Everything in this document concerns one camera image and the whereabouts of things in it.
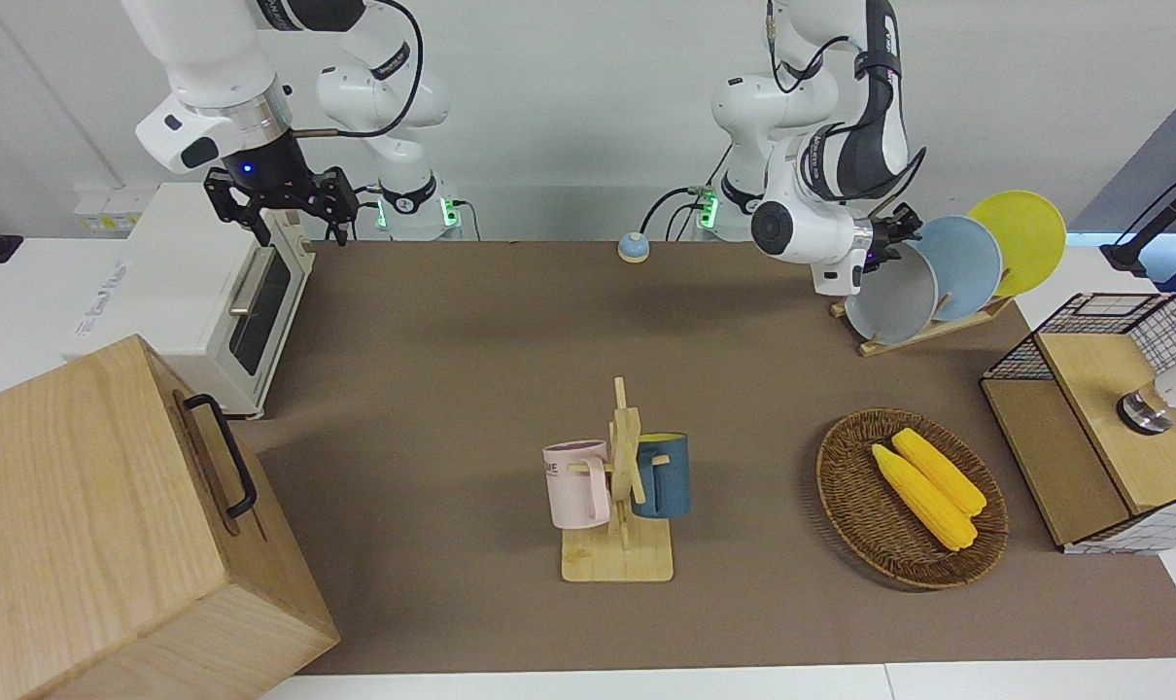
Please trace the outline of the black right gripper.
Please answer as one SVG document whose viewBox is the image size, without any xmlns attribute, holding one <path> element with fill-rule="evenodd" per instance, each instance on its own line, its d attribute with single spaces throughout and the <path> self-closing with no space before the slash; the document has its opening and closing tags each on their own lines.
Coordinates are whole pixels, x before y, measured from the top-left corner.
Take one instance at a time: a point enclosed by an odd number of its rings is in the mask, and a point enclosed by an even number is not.
<svg viewBox="0 0 1176 700">
<path fill-rule="evenodd" d="M 358 218 L 358 196 L 345 171 L 335 165 L 314 172 L 290 131 L 267 145 L 223 156 L 203 178 L 203 189 L 220 219 L 241 219 L 241 226 L 270 247 L 262 211 L 302 211 L 327 224 L 326 240 L 345 247 Z"/>
</svg>

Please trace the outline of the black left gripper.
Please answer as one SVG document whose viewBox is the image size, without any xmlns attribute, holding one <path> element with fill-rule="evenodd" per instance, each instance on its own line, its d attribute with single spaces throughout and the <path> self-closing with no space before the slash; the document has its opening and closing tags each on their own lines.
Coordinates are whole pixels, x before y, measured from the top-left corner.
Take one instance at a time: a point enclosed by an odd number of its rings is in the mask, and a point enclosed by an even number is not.
<svg viewBox="0 0 1176 700">
<path fill-rule="evenodd" d="M 871 219 L 871 247 L 868 251 L 868 269 L 878 269 L 883 264 L 898 261 L 902 253 L 893 245 L 917 242 L 922 239 L 920 228 L 924 222 L 909 204 L 898 204 L 895 216 Z"/>
</svg>

